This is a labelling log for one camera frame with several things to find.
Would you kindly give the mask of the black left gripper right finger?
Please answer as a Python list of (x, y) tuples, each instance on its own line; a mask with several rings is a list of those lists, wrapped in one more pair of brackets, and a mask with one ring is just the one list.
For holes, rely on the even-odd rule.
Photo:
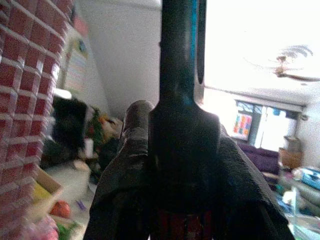
[(292, 240), (282, 209), (262, 173), (220, 127), (216, 240)]

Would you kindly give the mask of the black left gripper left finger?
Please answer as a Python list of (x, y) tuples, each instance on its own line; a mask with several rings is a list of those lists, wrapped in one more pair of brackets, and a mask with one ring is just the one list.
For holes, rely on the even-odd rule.
[(151, 200), (146, 179), (148, 117), (152, 103), (127, 109), (115, 158), (104, 169), (89, 211), (86, 240), (146, 240)]

